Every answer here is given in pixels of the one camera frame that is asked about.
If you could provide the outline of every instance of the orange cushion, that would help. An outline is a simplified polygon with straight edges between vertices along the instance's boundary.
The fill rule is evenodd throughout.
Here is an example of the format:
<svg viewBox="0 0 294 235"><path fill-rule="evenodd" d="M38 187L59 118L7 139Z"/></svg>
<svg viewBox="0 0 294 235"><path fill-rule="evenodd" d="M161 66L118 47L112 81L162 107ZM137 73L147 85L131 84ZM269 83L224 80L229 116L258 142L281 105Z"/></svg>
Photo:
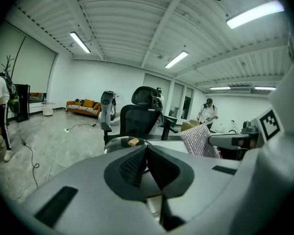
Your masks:
<svg viewBox="0 0 294 235"><path fill-rule="evenodd" d="M84 103L83 103L83 106L84 106L84 107L90 107L90 108L92 108L92 107L93 107L93 104L94 104L94 101L91 101L91 100L85 99L85 100L84 100Z"/></svg>
<svg viewBox="0 0 294 235"><path fill-rule="evenodd" d="M101 104L100 104L100 103L97 103L97 104L94 106L93 110L95 111L95 110L98 109L100 106L101 106Z"/></svg>

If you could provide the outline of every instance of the fluorescent light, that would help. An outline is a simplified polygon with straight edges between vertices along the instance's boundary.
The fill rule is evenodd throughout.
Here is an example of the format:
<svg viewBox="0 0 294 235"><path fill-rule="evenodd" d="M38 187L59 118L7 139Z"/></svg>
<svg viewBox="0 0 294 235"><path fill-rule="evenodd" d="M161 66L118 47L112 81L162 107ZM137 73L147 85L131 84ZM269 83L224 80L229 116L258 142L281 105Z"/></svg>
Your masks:
<svg viewBox="0 0 294 235"><path fill-rule="evenodd" d="M238 16L235 16L231 19L226 20L226 23L230 26L231 29L234 29L242 24L245 24L254 19L273 14L276 12L284 11L284 7L277 1L268 2L263 5L260 5L256 8L248 10Z"/></svg>
<svg viewBox="0 0 294 235"><path fill-rule="evenodd" d="M230 90L231 88L228 86L225 86L225 87L211 87L210 89L217 91L217 90Z"/></svg>
<svg viewBox="0 0 294 235"><path fill-rule="evenodd" d="M181 61L186 56L188 56L188 53L186 51L182 51L181 54L179 54L176 58L174 58L171 62L169 62L165 67L167 69L171 68L173 65L175 65L177 62Z"/></svg>
<svg viewBox="0 0 294 235"><path fill-rule="evenodd" d="M260 91L274 91L276 87L262 87L262 86L255 86L255 90Z"/></svg>
<svg viewBox="0 0 294 235"><path fill-rule="evenodd" d="M81 40L81 38L78 36L78 34L76 32L73 31L70 33L70 35L79 44L79 46L82 47L82 49L85 52L90 53L90 50L87 48L87 46L84 44L84 42Z"/></svg>

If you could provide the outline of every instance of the office chair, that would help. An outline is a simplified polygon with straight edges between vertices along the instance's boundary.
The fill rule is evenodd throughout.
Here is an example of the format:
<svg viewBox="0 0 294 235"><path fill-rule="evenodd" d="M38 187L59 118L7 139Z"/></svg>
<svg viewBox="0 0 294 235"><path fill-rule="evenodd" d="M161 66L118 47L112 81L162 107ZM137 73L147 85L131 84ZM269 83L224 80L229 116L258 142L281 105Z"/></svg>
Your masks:
<svg viewBox="0 0 294 235"><path fill-rule="evenodd" d="M155 125L156 121L162 117L161 108L158 106L156 97L157 91L154 88L141 86L134 92L132 103L134 105L125 105L120 114L120 134L108 135L111 128L105 123L101 123L104 130L104 143L118 137L132 136L145 139ZM166 120L162 140L168 139L169 131L177 133L171 127L170 120Z"/></svg>

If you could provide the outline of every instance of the ceiling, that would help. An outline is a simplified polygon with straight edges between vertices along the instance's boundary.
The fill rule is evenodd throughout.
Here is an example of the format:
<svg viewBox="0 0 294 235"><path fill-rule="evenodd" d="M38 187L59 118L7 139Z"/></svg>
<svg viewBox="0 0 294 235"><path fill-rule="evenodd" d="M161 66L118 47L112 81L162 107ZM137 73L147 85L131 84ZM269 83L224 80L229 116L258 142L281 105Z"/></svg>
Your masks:
<svg viewBox="0 0 294 235"><path fill-rule="evenodd" d="M284 12L235 29L226 19L266 0L17 0L15 7L73 55L211 86L274 86L287 72ZM69 35L76 31L91 50ZM181 51L189 55L170 69Z"/></svg>

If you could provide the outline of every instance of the concrete floor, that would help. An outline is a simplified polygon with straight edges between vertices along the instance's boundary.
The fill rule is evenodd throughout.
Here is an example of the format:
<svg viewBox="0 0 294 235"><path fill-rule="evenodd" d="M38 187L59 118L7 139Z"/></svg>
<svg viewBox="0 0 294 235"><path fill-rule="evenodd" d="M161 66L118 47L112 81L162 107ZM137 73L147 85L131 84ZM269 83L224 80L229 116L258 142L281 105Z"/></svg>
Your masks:
<svg viewBox="0 0 294 235"><path fill-rule="evenodd" d="M39 163L35 169L38 186L51 179L65 168L78 161L103 154L103 131L98 124L78 127L67 134L64 129L72 128L75 124L97 123L97 118L65 113L58 110L51 117L42 114L31 116L29 121L19 124L22 138L34 152L33 163ZM120 126L112 126L112 135L120 132ZM13 121L8 127L14 156L5 163L5 149L0 151L0 191L11 199L23 195L16 201L23 202L35 189L36 184L32 175L31 151L22 145L17 122Z"/></svg>

